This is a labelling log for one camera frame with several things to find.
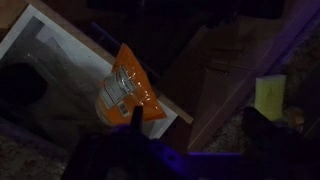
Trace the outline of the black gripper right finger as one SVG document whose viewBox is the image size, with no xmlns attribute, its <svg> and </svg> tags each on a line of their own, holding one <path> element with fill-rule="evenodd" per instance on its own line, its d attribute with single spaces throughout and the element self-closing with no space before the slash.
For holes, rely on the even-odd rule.
<svg viewBox="0 0 320 180">
<path fill-rule="evenodd" d="M 254 107 L 243 111 L 242 129 L 261 153 L 265 180 L 320 180 L 320 143 L 277 126 Z"/>
</svg>

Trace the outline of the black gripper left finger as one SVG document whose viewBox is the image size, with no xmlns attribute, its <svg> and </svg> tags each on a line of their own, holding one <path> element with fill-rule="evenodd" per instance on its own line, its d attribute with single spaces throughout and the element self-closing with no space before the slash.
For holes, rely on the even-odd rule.
<svg viewBox="0 0 320 180">
<path fill-rule="evenodd" d="M 74 149 L 63 172 L 63 180 L 106 180 L 120 168 L 131 180 L 152 180 L 157 173 L 148 151 L 151 140 L 141 132 L 141 106 L 134 108 L 128 125 L 109 134 L 84 136 Z"/>
</svg>

